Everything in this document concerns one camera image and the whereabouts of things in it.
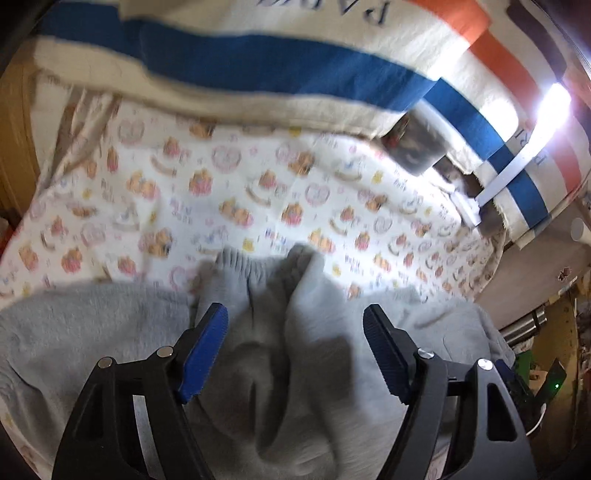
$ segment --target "orange stripe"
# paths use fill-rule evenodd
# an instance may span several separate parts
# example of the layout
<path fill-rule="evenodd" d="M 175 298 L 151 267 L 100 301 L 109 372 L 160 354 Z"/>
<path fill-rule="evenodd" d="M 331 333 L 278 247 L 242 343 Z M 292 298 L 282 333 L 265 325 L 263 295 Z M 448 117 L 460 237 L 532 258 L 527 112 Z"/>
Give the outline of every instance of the orange stripe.
<path fill-rule="evenodd" d="M 441 18 L 473 44 L 490 26 L 491 19 L 476 0 L 409 0 Z"/>
<path fill-rule="evenodd" d="M 542 92 L 521 62 L 489 31 L 476 40 L 470 51 L 511 91 L 528 117 L 535 120 Z M 581 169 L 564 134 L 557 132 L 545 150 L 560 170 L 567 192 L 575 189 L 581 182 Z"/>

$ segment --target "gray towel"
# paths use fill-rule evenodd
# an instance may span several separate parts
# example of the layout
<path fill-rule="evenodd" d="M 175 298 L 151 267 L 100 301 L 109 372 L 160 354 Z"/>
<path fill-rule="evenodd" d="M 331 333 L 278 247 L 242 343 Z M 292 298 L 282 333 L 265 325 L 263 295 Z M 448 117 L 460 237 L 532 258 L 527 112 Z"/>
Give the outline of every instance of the gray towel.
<path fill-rule="evenodd" d="M 374 479 L 405 407 L 389 395 L 363 335 L 367 305 L 379 303 L 417 345 L 444 359 L 512 364 L 514 357 L 474 304 L 422 304 L 411 288 L 347 302 L 323 267 L 306 247 L 268 260 L 226 249 L 199 293 L 196 316 L 186 296 L 134 285 L 30 297 L 0 312 L 0 395 L 52 462 L 100 357 L 146 358 L 219 301 L 228 308 L 228 336 L 202 394 L 186 407 L 216 477 Z"/>

